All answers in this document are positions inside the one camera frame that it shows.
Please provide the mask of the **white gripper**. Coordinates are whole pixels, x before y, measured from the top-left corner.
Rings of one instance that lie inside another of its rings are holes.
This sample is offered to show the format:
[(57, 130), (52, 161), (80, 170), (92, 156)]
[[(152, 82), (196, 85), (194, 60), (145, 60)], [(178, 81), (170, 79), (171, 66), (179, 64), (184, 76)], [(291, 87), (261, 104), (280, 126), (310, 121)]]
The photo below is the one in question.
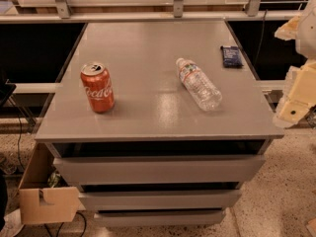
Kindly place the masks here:
[[(296, 51), (307, 59), (316, 58), (316, 0), (308, 0), (301, 16), (294, 16), (279, 27), (275, 37), (295, 40)], [(298, 124), (316, 106), (316, 60), (300, 68), (290, 66), (285, 76), (273, 123), (280, 128)]]

